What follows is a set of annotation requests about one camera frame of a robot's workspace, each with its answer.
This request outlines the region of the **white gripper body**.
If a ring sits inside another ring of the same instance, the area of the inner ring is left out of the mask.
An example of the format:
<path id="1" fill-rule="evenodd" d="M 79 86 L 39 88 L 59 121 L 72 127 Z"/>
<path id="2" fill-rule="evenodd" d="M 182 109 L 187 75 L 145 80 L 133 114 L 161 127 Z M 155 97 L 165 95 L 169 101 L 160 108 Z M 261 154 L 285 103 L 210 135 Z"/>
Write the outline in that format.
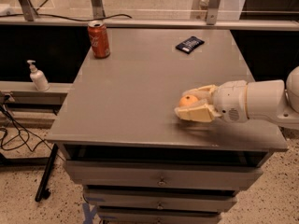
<path id="1" fill-rule="evenodd" d="M 246 122 L 248 82 L 244 80 L 228 81 L 220 85 L 213 93 L 213 105 L 221 118 L 229 123 Z"/>

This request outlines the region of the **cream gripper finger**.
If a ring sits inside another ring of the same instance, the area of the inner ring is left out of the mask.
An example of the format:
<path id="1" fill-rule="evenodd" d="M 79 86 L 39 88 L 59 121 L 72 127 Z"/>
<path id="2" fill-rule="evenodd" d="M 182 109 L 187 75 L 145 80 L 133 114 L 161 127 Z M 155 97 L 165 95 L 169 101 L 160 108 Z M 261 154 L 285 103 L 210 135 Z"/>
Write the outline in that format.
<path id="1" fill-rule="evenodd" d="M 206 100 L 209 104 L 212 100 L 213 92 L 217 89 L 216 85 L 207 85 L 196 89 L 191 89 L 182 93 L 182 97 L 185 95 L 194 95 L 198 98 L 198 101 Z"/>
<path id="2" fill-rule="evenodd" d="M 201 100 L 192 105 L 175 108 L 176 115 L 183 120 L 197 122 L 211 122 L 221 114 L 206 100 Z"/>

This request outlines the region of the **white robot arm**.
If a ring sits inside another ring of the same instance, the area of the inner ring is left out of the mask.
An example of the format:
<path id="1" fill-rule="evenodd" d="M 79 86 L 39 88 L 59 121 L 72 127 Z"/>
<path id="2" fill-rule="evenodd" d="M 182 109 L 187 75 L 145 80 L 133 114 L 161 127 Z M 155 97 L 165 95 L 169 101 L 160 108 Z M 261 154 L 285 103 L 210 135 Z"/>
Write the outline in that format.
<path id="1" fill-rule="evenodd" d="M 175 113 L 179 119 L 229 123 L 261 119 L 280 127 L 299 129 L 299 67 L 287 81 L 228 81 L 185 91 Z"/>

